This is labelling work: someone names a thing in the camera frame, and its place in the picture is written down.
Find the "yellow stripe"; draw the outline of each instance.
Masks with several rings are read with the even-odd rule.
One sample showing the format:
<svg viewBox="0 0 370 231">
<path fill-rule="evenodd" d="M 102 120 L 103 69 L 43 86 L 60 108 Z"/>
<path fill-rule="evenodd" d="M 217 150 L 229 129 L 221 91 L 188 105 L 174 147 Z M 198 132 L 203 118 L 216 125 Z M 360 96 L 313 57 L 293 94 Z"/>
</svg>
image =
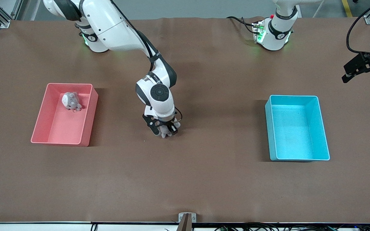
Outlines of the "yellow stripe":
<svg viewBox="0 0 370 231">
<path fill-rule="evenodd" d="M 348 0 L 342 0 L 343 7 L 345 8 L 346 16 L 353 17 L 351 9 L 349 8 Z"/>
</svg>

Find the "gray floor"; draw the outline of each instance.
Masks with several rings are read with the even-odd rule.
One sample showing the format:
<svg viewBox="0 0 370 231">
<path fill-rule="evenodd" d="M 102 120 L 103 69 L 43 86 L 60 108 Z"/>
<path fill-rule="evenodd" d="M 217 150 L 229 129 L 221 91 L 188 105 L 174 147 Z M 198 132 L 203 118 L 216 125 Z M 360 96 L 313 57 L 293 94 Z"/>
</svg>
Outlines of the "gray floor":
<svg viewBox="0 0 370 231">
<path fill-rule="evenodd" d="M 115 0 L 129 19 L 158 19 L 174 17 L 225 18 L 227 16 L 254 17 L 269 16 L 275 13 L 275 5 L 270 0 Z M 358 3 L 348 0 L 353 16 L 360 15 L 370 6 L 370 0 Z M 319 4 L 301 5 L 302 17 L 312 17 Z M 65 20 L 52 15 L 42 0 L 27 0 L 21 10 L 21 20 Z M 341 0 L 325 0 L 317 17 L 346 17 Z"/>
</svg>

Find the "plastic container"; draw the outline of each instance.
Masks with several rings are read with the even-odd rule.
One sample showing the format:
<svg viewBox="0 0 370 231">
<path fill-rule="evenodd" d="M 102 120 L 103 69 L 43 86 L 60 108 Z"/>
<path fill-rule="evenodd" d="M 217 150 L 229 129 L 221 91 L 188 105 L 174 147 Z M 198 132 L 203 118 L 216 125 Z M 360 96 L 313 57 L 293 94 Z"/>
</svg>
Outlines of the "plastic container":
<svg viewBox="0 0 370 231">
<path fill-rule="evenodd" d="M 66 92 L 77 92 L 81 111 L 62 104 Z M 45 90 L 31 143 L 87 147 L 91 138 L 98 93 L 91 84 L 49 83 Z"/>
<path fill-rule="evenodd" d="M 316 96 L 271 95 L 265 112 L 271 160 L 330 159 Z"/>
</svg>

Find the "black circular joint cap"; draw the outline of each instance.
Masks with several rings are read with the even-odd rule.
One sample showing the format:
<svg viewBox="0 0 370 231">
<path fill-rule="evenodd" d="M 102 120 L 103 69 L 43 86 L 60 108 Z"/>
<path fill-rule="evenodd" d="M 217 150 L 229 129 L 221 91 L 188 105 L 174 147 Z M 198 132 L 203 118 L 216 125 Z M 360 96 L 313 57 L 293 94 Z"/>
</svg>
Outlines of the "black circular joint cap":
<svg viewBox="0 0 370 231">
<path fill-rule="evenodd" d="M 169 98 L 169 89 L 163 84 L 156 84 L 151 88 L 151 97 L 156 101 L 166 101 Z"/>
</svg>

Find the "gray stuffed animal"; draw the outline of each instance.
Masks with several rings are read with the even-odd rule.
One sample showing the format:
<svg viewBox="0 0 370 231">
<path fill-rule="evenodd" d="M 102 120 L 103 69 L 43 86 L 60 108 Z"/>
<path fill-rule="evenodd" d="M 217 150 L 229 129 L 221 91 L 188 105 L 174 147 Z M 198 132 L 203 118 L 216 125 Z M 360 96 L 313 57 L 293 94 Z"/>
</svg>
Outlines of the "gray stuffed animal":
<svg viewBox="0 0 370 231">
<path fill-rule="evenodd" d="M 68 110 L 76 110 L 80 111 L 82 109 L 82 105 L 79 104 L 78 93 L 76 92 L 67 92 L 62 97 L 62 104 Z"/>
</svg>

